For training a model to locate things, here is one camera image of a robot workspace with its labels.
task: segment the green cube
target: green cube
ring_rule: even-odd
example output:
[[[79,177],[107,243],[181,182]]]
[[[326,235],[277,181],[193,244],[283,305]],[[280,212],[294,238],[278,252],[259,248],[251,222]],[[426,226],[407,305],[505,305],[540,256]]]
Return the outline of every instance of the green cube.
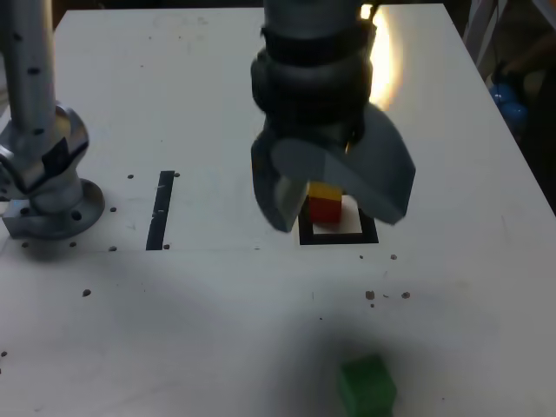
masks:
[[[373,355],[341,366],[340,395],[349,417],[387,417],[396,386],[382,359]]]

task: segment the white tabletop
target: white tabletop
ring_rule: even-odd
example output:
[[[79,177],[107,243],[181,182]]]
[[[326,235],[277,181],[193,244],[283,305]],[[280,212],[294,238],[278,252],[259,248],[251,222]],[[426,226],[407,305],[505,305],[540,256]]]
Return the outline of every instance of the white tabletop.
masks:
[[[56,91],[107,209],[68,241],[2,230],[0,415],[339,416],[339,365],[377,352],[398,417],[556,414],[553,213],[444,7],[379,16],[407,218],[378,244],[300,247],[252,191],[262,10],[66,14]],[[148,252],[162,170],[181,174],[171,247]]]

